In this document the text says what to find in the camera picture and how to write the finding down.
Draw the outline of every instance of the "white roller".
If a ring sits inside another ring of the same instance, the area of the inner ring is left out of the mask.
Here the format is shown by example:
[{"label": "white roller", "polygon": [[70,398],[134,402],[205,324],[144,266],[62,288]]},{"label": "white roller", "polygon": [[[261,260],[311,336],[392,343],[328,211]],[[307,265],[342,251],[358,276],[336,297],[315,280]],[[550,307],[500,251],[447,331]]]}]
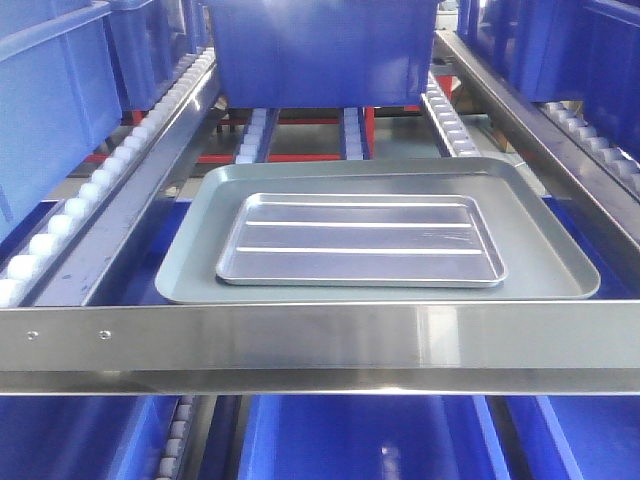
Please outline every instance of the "white roller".
[{"label": "white roller", "polygon": [[150,111],[149,113],[147,113],[147,116],[144,118],[145,120],[149,119],[152,122],[155,122],[156,125],[160,125],[162,123],[162,120],[164,120],[164,113],[163,112],[158,112],[155,110]]},{"label": "white roller", "polygon": [[262,135],[258,135],[256,133],[247,133],[242,139],[242,143],[247,145],[259,145],[260,138],[262,138]]},{"label": "white roller", "polygon": [[64,213],[76,218],[82,219],[91,212],[92,204],[84,198],[70,198],[64,202]]},{"label": "white roller", "polygon": [[130,135],[124,139],[123,145],[130,148],[131,150],[137,151],[140,150],[144,145],[144,140],[140,137],[134,137]]},{"label": "white roller", "polygon": [[119,146],[113,151],[111,156],[112,157],[116,157],[116,158],[121,158],[125,162],[130,162],[131,159],[133,158],[134,154],[135,154],[135,152],[133,151],[132,148],[125,147],[125,146]]},{"label": "white roller", "polygon": [[247,128],[247,135],[261,136],[263,131],[264,131],[264,124],[261,124],[261,125],[252,124],[252,125],[249,125],[249,128]]},{"label": "white roller", "polygon": [[255,163],[255,161],[255,157],[252,157],[251,155],[236,155],[236,164]]},{"label": "white roller", "polygon": [[127,162],[122,158],[108,157],[102,164],[102,168],[118,176],[127,168]]},{"label": "white roller", "polygon": [[255,157],[258,155],[258,145],[240,145],[240,155]]},{"label": "white roller", "polygon": [[267,118],[267,109],[266,108],[254,108],[251,113],[251,119],[257,118]]},{"label": "white roller", "polygon": [[172,438],[167,441],[167,445],[164,448],[165,457],[177,457],[182,450],[182,440],[179,438]]},{"label": "white roller", "polygon": [[49,257],[62,245],[62,237],[53,233],[38,233],[29,241],[29,253],[40,257]]},{"label": "white roller", "polygon": [[71,215],[54,215],[49,219],[47,231],[54,235],[66,237],[76,228],[77,220]]},{"label": "white roller", "polygon": [[171,423],[171,431],[169,432],[169,438],[184,438],[184,434],[187,429],[187,422],[183,420],[176,420]]},{"label": "white roller", "polygon": [[3,278],[0,280],[0,308],[13,307],[18,303],[22,292],[24,291],[24,282],[12,278]]},{"label": "white roller", "polygon": [[160,460],[160,465],[158,466],[158,474],[161,477],[173,477],[173,472],[176,469],[176,459],[173,457],[164,457]]},{"label": "white roller", "polygon": [[91,204],[96,204],[104,198],[107,189],[93,182],[87,182],[80,187],[78,198],[82,198]]},{"label": "white roller", "polygon": [[38,255],[16,255],[9,261],[7,277],[28,282],[42,268],[44,258]]},{"label": "white roller", "polygon": [[131,135],[134,137],[140,138],[142,141],[146,141],[151,135],[151,132],[147,127],[141,125],[131,130]]}]

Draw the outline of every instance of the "blue plastic bin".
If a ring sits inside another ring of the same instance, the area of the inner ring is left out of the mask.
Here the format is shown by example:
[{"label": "blue plastic bin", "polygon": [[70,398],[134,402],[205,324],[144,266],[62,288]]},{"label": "blue plastic bin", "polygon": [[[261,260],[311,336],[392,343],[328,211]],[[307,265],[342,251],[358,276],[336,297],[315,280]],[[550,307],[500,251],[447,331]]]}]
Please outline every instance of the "blue plastic bin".
[{"label": "blue plastic bin", "polygon": [[124,111],[150,110],[190,49],[181,0],[109,0],[108,39]]},{"label": "blue plastic bin", "polygon": [[2,0],[0,38],[90,5],[91,0]]},{"label": "blue plastic bin", "polygon": [[438,0],[205,0],[236,108],[415,105]]},{"label": "blue plastic bin", "polygon": [[185,21],[189,38],[189,52],[199,53],[211,45],[209,7],[200,0],[185,0]]},{"label": "blue plastic bin", "polygon": [[254,397],[240,480],[508,479],[484,397]]},{"label": "blue plastic bin", "polygon": [[[18,19],[27,3],[0,1],[0,15]],[[46,20],[52,4],[41,3],[33,18],[22,12],[28,23],[17,23],[28,28],[0,38],[0,241],[120,122],[103,28],[109,5]]]},{"label": "blue plastic bin", "polygon": [[635,480],[640,398],[513,397],[509,409],[533,476]]},{"label": "blue plastic bin", "polygon": [[155,478],[176,397],[0,398],[0,478]]},{"label": "blue plastic bin", "polygon": [[584,0],[463,0],[461,38],[530,101],[581,100],[591,18]]},{"label": "blue plastic bin", "polygon": [[585,118],[640,159],[639,1],[590,0],[593,41]]}]

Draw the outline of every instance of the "gray plastic tray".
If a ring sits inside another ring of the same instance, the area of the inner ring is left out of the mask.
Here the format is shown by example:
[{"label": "gray plastic tray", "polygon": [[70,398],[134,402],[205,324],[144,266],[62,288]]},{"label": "gray plastic tray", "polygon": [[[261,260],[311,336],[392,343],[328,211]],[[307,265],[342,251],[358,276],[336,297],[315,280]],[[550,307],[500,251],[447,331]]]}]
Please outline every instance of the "gray plastic tray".
[{"label": "gray plastic tray", "polygon": [[[509,271],[494,288],[231,285],[217,278],[242,203],[256,193],[464,195]],[[396,302],[591,296],[597,270],[511,165],[489,158],[230,165],[210,172],[156,277],[179,303]]]},{"label": "gray plastic tray", "polygon": [[492,287],[506,271],[464,195],[256,193],[216,273],[236,285]]}]

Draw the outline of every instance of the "red metal bar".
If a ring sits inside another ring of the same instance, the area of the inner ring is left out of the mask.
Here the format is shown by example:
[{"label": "red metal bar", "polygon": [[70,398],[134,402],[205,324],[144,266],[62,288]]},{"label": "red metal bar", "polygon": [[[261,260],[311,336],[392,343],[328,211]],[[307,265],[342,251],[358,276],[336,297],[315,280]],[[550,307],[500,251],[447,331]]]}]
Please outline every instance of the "red metal bar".
[{"label": "red metal bar", "polygon": [[451,100],[451,94],[453,92],[453,77],[452,76],[444,76],[444,77],[436,77],[436,80],[442,87],[442,91],[447,96],[449,100]]},{"label": "red metal bar", "polygon": [[373,107],[364,109],[364,126],[369,143],[369,155],[373,158],[376,144],[376,111]]},{"label": "red metal bar", "polygon": [[133,118],[134,125],[140,125],[140,122],[144,120],[144,113],[141,110],[133,110],[131,117]]},{"label": "red metal bar", "polygon": [[102,163],[104,162],[109,155],[104,153],[92,153],[87,158],[84,159],[85,162],[88,163]]}]

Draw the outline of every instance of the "plastic crate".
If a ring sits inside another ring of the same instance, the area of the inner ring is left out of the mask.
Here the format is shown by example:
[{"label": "plastic crate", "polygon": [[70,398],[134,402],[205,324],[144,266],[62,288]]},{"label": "plastic crate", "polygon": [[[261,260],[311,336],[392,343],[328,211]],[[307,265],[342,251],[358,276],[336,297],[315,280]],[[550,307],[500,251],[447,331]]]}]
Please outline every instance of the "plastic crate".
[{"label": "plastic crate", "polygon": [[156,478],[177,397],[0,399],[0,478]]},{"label": "plastic crate", "polygon": [[189,51],[198,53],[211,45],[209,7],[199,0],[185,0],[185,20],[189,37]]},{"label": "plastic crate", "polygon": [[254,397],[240,480],[510,478],[484,397]]},{"label": "plastic crate", "polygon": [[460,37],[530,101],[581,100],[591,18],[585,0],[463,0]]},{"label": "plastic crate", "polygon": [[122,109],[150,110],[190,49],[181,0],[109,0],[107,29]]},{"label": "plastic crate", "polygon": [[508,403],[534,478],[638,478],[640,398],[513,397]]},{"label": "plastic crate", "polygon": [[640,2],[590,0],[593,39],[585,118],[640,159]]},{"label": "plastic crate", "polygon": [[205,0],[236,108],[415,105],[438,0]]},{"label": "plastic crate", "polygon": [[[42,4],[34,18],[50,16]],[[15,6],[0,2],[0,15],[17,18]],[[0,38],[0,241],[120,122],[108,13],[95,2],[42,23],[25,14],[28,28]]]},{"label": "plastic crate", "polygon": [[2,0],[0,38],[90,5],[91,0]]}]

